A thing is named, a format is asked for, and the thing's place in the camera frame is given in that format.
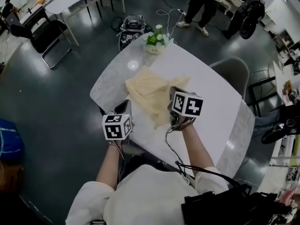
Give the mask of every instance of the chair leg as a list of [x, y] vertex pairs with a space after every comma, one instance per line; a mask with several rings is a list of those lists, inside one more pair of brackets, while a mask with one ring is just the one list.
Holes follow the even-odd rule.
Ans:
[[101, 15], [101, 12], [100, 12], [100, 8], [99, 8], [98, 1], [96, 1], [96, 5], [97, 5], [98, 12], [99, 12], [99, 14], [100, 14], [100, 17], [102, 18], [102, 15]]
[[110, 0], [110, 1], [111, 1], [112, 11], [114, 11], [114, 9], [113, 9], [113, 0]]
[[[87, 4], [88, 2], [86, 0], [84, 0], [85, 4]], [[90, 10], [89, 10], [89, 7], [86, 7], [88, 12], [89, 12], [89, 15], [90, 15]]]
[[47, 55], [47, 53], [59, 42], [59, 38], [57, 38], [56, 40], [54, 40], [51, 44], [50, 44], [50, 46], [48, 46], [47, 47], [47, 49], [43, 52], [43, 54], [42, 54], [42, 60], [44, 61], [44, 63], [50, 68], [50, 69], [52, 69], [52, 68], [54, 68], [55, 66], [56, 66], [56, 64], [58, 64], [59, 62], [60, 62], [60, 60], [62, 60], [69, 52], [71, 52], [72, 51], [72, 44], [71, 44], [71, 42], [70, 42], [70, 40], [67, 38], [67, 36], [64, 34], [64, 33], [62, 33], [62, 35], [64, 36], [64, 38], [69, 42], [69, 44], [70, 44], [70, 47], [68, 48], [68, 50], [65, 52], [65, 54], [51, 67], [51, 66], [49, 66], [49, 64], [46, 62], [46, 60], [45, 60], [45, 56]]

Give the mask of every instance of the gray chair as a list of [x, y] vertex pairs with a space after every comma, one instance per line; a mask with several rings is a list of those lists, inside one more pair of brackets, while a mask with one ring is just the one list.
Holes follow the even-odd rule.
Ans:
[[227, 58], [210, 65], [210, 67], [228, 81], [245, 100], [246, 88], [249, 79], [249, 69], [240, 58]]

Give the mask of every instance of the beige cloth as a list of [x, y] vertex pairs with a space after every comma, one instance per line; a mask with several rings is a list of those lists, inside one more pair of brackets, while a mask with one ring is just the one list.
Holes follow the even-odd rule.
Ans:
[[126, 80], [126, 87], [135, 102], [153, 120], [157, 128], [170, 122], [167, 109], [170, 104], [170, 87], [176, 86], [184, 89], [189, 79], [190, 77], [185, 75], [168, 81], [147, 67], [143, 67], [135, 77]]

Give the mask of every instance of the power strip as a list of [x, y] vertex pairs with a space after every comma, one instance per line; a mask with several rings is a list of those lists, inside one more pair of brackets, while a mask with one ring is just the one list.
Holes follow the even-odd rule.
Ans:
[[187, 15], [186, 12], [182, 11], [181, 9], [177, 9], [177, 11], [178, 11], [180, 14], [182, 14], [183, 16], [186, 16], [186, 15]]

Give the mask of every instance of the shoe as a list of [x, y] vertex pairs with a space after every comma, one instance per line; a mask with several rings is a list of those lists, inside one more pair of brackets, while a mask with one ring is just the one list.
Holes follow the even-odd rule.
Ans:
[[208, 31], [206, 30], [206, 28], [205, 27], [200, 27], [199, 25], [197, 25], [197, 27], [196, 27], [204, 36], [208, 36], [209, 34], [208, 34]]
[[191, 26], [191, 24], [187, 23], [186, 21], [183, 20], [181, 22], [176, 23], [176, 26], [180, 27], [180, 28], [183, 28], [183, 27], [189, 27], [189, 26]]
[[231, 36], [228, 35], [228, 31], [227, 30], [223, 30], [222, 33], [223, 33], [223, 35], [224, 35], [225, 38], [227, 38], [227, 39], [231, 38]]

